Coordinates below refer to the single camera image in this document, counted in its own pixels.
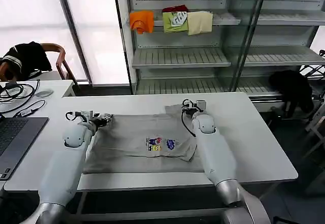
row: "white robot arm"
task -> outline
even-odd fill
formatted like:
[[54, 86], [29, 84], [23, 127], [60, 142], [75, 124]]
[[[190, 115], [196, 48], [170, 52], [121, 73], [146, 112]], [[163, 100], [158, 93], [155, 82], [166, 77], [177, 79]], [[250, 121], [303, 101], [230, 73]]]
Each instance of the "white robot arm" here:
[[86, 161], [86, 151], [92, 136], [101, 126], [107, 126], [112, 115], [93, 117], [90, 112], [67, 113], [82, 117], [63, 135], [65, 149], [52, 157], [38, 191], [40, 203], [36, 211], [22, 224], [60, 223], [67, 203], [74, 197]]
[[270, 224], [260, 200], [247, 192], [236, 180], [237, 166], [233, 153], [216, 128], [213, 117], [205, 109], [205, 101], [183, 101], [183, 112], [192, 117], [192, 129], [197, 138], [204, 172], [216, 186], [223, 202], [230, 207], [223, 213], [224, 222]]

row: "black jacket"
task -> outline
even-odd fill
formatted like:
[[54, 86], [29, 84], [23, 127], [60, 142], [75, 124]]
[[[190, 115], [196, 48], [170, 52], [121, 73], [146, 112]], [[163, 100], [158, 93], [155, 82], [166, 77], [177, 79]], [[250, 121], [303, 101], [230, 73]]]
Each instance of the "black jacket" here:
[[314, 109], [313, 90], [308, 79], [299, 72], [292, 70], [275, 72], [269, 81], [271, 86], [283, 95], [284, 101], [290, 102], [287, 117], [292, 117], [296, 106], [299, 106], [305, 113]]
[[[17, 76], [18, 81], [25, 81], [30, 78], [38, 76], [41, 72], [51, 71], [51, 64], [46, 56], [42, 46], [36, 42], [29, 44], [19, 44], [10, 48], [5, 56], [0, 60], [0, 65], [7, 62], [10, 69]], [[9, 79], [12, 74], [5, 74]]]

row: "laptop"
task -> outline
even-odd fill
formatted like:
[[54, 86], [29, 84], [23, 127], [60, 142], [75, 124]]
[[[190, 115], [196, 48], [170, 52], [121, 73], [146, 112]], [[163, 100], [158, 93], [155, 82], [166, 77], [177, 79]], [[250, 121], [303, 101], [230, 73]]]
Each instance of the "laptop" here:
[[9, 179], [48, 119], [0, 114], [0, 181]]

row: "black cable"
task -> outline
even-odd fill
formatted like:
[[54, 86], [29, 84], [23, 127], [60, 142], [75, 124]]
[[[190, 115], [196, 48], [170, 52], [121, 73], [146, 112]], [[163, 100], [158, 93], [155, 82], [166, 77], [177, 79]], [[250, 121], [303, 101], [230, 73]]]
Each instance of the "black cable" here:
[[185, 99], [185, 100], [183, 100], [183, 102], [182, 102], [182, 105], [183, 106], [186, 106], [186, 107], [188, 107], [188, 105], [185, 105], [184, 103], [185, 103], [185, 101], [188, 101], [188, 102], [190, 102], [191, 104], [192, 104], [192, 106], [194, 107], [194, 103], [193, 103], [193, 101], [191, 101], [191, 100], [189, 100], [189, 99]]
[[24, 105], [26, 105], [28, 103], [28, 101], [30, 101], [30, 99], [34, 96], [35, 92], [38, 90], [38, 88], [40, 87], [40, 80], [38, 79], [37, 80], [37, 84], [36, 84], [36, 88], [34, 88], [33, 86], [31, 86], [30, 84], [19, 84], [21, 86], [27, 86], [27, 87], [30, 87], [31, 88], [31, 92], [28, 94], [28, 95], [25, 95], [25, 96], [18, 96], [18, 95], [14, 95], [15, 97], [14, 98], [11, 98], [10, 100], [13, 100], [13, 99], [25, 99], [25, 98], [28, 98], [24, 103], [22, 103], [21, 105], [17, 106], [16, 108], [14, 109], [10, 109], [8, 111], [0, 111], [0, 114], [5, 114], [5, 113], [8, 113], [8, 112], [12, 112], [12, 111], [15, 111], [21, 107], [23, 107]]
[[72, 114], [73, 114], [72, 111], [69, 111], [69, 112], [66, 113], [66, 119], [67, 119], [68, 121], [74, 121], [74, 120], [76, 120], [77, 116], [75, 116], [75, 117], [72, 118], [72, 119], [70, 119], [70, 118], [68, 117], [68, 115], [72, 115]]
[[188, 130], [188, 132], [190, 134], [192, 134], [193, 137], [196, 137], [195, 133], [193, 133], [190, 129], [188, 129], [188, 127], [184, 123], [184, 119], [183, 119], [184, 112], [185, 112], [185, 110], [182, 111], [182, 123], [183, 123], [184, 127]]
[[66, 119], [68, 121], [74, 121], [74, 120], [76, 120], [77, 117], [81, 117], [83, 122], [87, 122], [87, 118], [84, 115], [82, 115], [80, 112], [75, 112], [75, 117], [72, 118], [72, 119], [70, 119], [68, 117], [68, 115], [73, 115], [73, 112], [69, 111], [69, 112], [66, 113]]
[[33, 105], [35, 105], [35, 104], [37, 104], [39, 102], [43, 102], [43, 104], [40, 107], [37, 107], [35, 109], [31, 109], [31, 113], [34, 114], [36, 111], [40, 110], [42, 107], [45, 106], [45, 104], [46, 104], [46, 101], [45, 100], [39, 100], [39, 101], [36, 101], [36, 102], [32, 103], [30, 106], [27, 106], [26, 108], [18, 111], [13, 117], [18, 117], [19, 114], [21, 114], [22, 111], [25, 111], [25, 110], [29, 109], [30, 107], [32, 107]]
[[[19, 96], [20, 94], [23, 93], [23, 91], [24, 91], [24, 86], [30, 87], [30, 88], [31, 88], [31, 92], [30, 92], [28, 95], [25, 95], [25, 96]], [[19, 90], [19, 92], [17, 92], [16, 94], [9, 94], [9, 93], [8, 93], [8, 90], [13, 89], [13, 88], [19, 88], [20, 90]], [[6, 92], [7, 96], [3, 96], [3, 95], [0, 94], [0, 99], [18, 99], [18, 100], [20, 100], [20, 99], [24, 99], [24, 98], [29, 97], [29, 96], [32, 94], [33, 90], [34, 90], [34, 87], [31, 86], [30, 84], [25, 84], [25, 83], [21, 83], [21, 84], [18, 84], [18, 83], [17, 83], [17, 84], [13, 84], [13, 85], [12, 85], [12, 88], [9, 88], [9, 89], [6, 89], [6, 87], [4, 88], [3, 91]]]

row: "beige cloth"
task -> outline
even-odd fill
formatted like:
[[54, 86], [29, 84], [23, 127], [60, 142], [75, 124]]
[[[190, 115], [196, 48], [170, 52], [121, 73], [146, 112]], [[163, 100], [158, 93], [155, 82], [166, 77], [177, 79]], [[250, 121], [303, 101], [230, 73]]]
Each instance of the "beige cloth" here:
[[188, 35], [212, 32], [213, 14], [210, 12], [188, 12]]

